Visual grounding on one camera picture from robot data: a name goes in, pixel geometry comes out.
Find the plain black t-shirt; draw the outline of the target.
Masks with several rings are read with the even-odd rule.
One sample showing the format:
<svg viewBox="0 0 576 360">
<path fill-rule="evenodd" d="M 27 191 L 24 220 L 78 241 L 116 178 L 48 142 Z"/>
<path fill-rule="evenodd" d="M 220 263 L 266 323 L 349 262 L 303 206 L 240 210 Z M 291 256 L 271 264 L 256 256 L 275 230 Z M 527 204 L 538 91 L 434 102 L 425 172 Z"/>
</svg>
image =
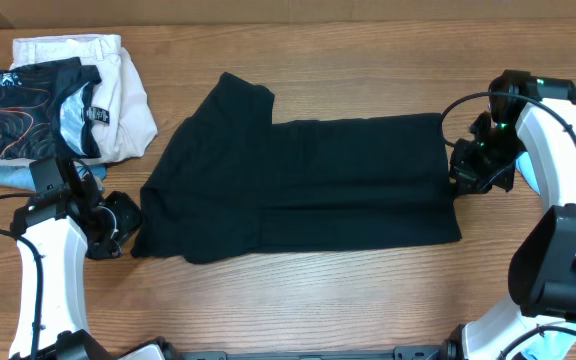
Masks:
<svg viewBox="0 0 576 360">
<path fill-rule="evenodd" d="M 220 77 L 141 188 L 133 256 L 207 264 L 460 239 L 437 114 L 277 124 L 273 105 L 266 87 Z"/>
</svg>

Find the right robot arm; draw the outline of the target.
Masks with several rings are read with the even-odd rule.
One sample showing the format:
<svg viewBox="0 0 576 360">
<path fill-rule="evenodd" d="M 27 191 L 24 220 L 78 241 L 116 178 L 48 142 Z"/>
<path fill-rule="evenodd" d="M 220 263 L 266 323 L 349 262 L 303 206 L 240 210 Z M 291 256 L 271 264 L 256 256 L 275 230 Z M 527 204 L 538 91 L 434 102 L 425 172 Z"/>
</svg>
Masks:
<svg viewBox="0 0 576 360">
<path fill-rule="evenodd" d="M 536 348 L 568 352 L 576 342 L 576 86 L 506 70 L 483 97 L 472 139 L 452 143 L 456 193 L 512 189 L 528 155 L 544 214 L 513 255 L 508 293 L 480 319 L 458 326 L 436 359 L 527 359 Z"/>
</svg>

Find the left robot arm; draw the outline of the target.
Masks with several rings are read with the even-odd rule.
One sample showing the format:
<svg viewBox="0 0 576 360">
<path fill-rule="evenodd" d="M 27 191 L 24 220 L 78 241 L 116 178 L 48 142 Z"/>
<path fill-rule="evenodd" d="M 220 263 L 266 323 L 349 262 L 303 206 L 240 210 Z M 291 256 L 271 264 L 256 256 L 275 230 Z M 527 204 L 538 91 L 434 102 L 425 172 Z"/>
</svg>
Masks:
<svg viewBox="0 0 576 360">
<path fill-rule="evenodd" d="M 22 287 L 10 358 L 41 359 L 61 334 L 89 330 L 84 262 L 120 257 L 142 223 L 139 207 L 119 191 L 91 200 L 34 195 L 15 211 L 11 231 L 21 237 Z"/>
</svg>

